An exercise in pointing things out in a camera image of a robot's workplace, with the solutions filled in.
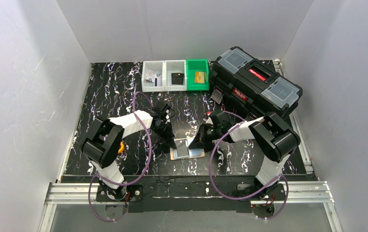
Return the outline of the beige leather card holder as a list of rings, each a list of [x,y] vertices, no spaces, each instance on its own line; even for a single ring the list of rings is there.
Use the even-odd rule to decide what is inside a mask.
[[[175,139],[176,149],[170,148],[171,160],[183,160],[205,157],[205,151],[203,149],[189,149],[190,143],[194,138],[182,138]]]

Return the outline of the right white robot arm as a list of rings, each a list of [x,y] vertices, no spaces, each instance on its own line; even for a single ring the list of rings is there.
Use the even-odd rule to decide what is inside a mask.
[[[272,187],[279,180],[284,164],[300,145],[299,135],[275,112],[250,121],[242,118],[240,122],[231,116],[231,112],[222,110],[208,114],[188,147],[211,151],[217,150],[218,142],[254,140],[264,154],[254,185],[259,189]]]

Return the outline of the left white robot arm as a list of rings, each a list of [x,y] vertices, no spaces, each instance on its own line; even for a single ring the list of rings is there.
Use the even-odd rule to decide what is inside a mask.
[[[139,131],[152,130],[161,137],[163,146],[176,149],[169,113],[171,106],[159,101],[150,109],[108,119],[96,118],[80,145],[82,153],[97,168],[99,177],[110,189],[117,190],[124,183],[116,163],[122,140]]]

